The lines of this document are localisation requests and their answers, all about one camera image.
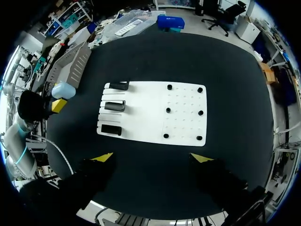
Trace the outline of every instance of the white cabinet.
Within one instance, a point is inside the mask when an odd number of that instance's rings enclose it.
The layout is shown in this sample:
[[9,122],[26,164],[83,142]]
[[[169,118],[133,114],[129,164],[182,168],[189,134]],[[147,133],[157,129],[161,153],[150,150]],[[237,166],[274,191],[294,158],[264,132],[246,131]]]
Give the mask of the white cabinet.
[[260,30],[253,23],[248,22],[244,17],[240,16],[235,32],[242,40],[252,44],[260,33]]

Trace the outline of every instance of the white cable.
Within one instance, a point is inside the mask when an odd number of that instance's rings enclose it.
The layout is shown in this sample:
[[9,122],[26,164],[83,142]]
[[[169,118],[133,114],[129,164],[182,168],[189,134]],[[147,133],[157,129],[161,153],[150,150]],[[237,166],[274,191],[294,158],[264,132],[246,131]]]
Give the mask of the white cable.
[[59,151],[59,153],[62,155],[62,157],[65,159],[65,162],[67,163],[67,165],[68,165],[68,167],[69,167],[69,169],[70,169],[71,174],[74,174],[74,172],[73,172],[73,170],[72,170],[72,168],[71,168],[71,165],[70,165],[70,163],[68,162],[66,156],[63,154],[63,152],[60,150],[60,148],[59,148],[54,142],[52,142],[51,140],[48,140],[47,138],[42,137],[42,136],[40,136],[40,135],[34,135],[34,134],[32,134],[32,135],[33,135],[34,137],[39,137],[39,138],[44,139],[44,140],[46,140],[47,142],[51,143],[51,144]]

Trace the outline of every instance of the light blue object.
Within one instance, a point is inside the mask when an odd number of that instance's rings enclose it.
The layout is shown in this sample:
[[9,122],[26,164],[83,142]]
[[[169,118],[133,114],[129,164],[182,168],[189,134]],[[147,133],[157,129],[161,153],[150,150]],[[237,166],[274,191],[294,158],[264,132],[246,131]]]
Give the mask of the light blue object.
[[22,155],[20,156],[20,158],[18,159],[18,161],[16,161],[16,165],[17,165],[17,164],[20,162],[20,160],[23,158],[23,155],[25,155],[26,150],[27,150],[27,147],[25,146],[25,149],[24,149]]
[[181,32],[180,28],[170,28],[169,29],[170,32]]
[[63,98],[63,99],[68,100],[68,99],[74,97],[75,94],[76,94],[76,89],[66,82],[60,82],[59,84],[54,86],[51,91],[51,95],[55,99]]

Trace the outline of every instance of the cardboard box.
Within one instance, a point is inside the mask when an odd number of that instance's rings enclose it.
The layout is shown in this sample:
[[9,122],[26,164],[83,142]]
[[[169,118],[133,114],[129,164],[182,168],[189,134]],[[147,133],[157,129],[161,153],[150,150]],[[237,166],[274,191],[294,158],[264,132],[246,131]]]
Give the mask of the cardboard box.
[[259,65],[265,75],[267,84],[272,84],[273,82],[277,82],[274,72],[270,69],[270,67],[267,64],[260,62]]
[[270,67],[267,64],[259,62],[259,65],[263,71],[271,71]]
[[270,72],[264,72],[264,74],[265,74],[265,77],[266,77],[266,79],[267,79],[267,84],[271,84],[271,83],[273,83],[273,82],[277,82],[276,77],[275,77],[273,71],[270,71]]

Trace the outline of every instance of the metal frame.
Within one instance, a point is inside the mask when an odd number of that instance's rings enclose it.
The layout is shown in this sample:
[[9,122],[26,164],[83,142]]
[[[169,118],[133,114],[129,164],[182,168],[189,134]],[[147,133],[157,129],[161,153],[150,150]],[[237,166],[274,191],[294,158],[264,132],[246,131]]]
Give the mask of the metal frame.
[[269,175],[269,179],[268,179],[266,187],[265,187],[266,191],[267,191],[269,182],[271,181],[272,173],[273,173],[274,166],[275,166],[275,152],[294,152],[294,153],[297,153],[296,157],[295,157],[294,164],[293,164],[292,171],[291,171],[289,179],[288,179],[287,187],[284,189],[284,191],[280,195],[279,202],[275,202],[275,201],[272,200],[273,204],[274,204],[274,207],[277,208],[282,203],[283,197],[287,195],[287,192],[289,191],[289,189],[293,185],[294,178],[295,178],[293,176],[293,173],[297,170],[297,168],[299,167],[299,164],[300,164],[301,147],[297,147],[297,149],[281,149],[281,148],[276,148],[274,150],[274,153],[273,153],[273,165],[272,165],[272,169],[271,169],[271,172],[270,172],[270,175]]

